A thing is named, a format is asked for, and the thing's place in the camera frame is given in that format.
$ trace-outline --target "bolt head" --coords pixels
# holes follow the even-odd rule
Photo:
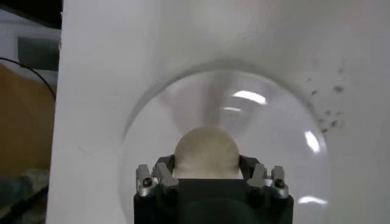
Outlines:
[[[152,184],[153,184],[153,180],[152,180],[150,177],[147,177],[147,178],[145,178],[145,179],[142,181],[142,185],[143,185],[144,187],[150,187],[150,186],[152,186]]]
[[[275,187],[277,188],[284,188],[285,182],[282,179],[276,179],[275,180]]]

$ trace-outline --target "white ball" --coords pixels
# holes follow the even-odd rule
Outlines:
[[[175,150],[176,178],[237,178],[239,152],[234,140],[212,127],[185,134]]]

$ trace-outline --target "black cable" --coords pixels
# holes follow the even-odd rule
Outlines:
[[[34,69],[32,69],[32,68],[30,68],[30,67],[28,67],[28,66],[26,66],[26,65],[22,65],[21,63],[19,63],[19,62],[17,62],[17,61],[14,61],[14,60],[11,60],[11,59],[8,59],[8,58],[0,57],[0,60],[12,62],[12,63],[14,63],[14,64],[19,65],[19,66],[22,67],[22,68],[26,68],[26,69],[32,71],[32,72],[33,72],[35,75],[37,75],[37,76],[42,80],[42,82],[49,88],[51,94],[53,95],[54,101],[55,101],[55,93],[54,93],[53,89],[50,87],[50,85],[47,83],[47,81],[46,81],[39,73],[37,73]]]

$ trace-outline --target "transparent bowl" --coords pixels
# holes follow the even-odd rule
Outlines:
[[[133,223],[135,169],[174,153],[179,139],[204,126],[229,133],[241,155],[256,157],[268,171],[283,166],[294,198],[294,223],[325,223],[330,165],[324,137],[297,97],[253,69],[193,69],[152,85],[126,123],[119,165],[119,194]]]

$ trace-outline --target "white backdrop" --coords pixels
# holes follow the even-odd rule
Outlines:
[[[323,120],[326,222],[388,223],[389,9],[387,0],[65,1],[47,222],[124,223],[118,152],[132,105],[156,77],[233,58],[270,71]]]

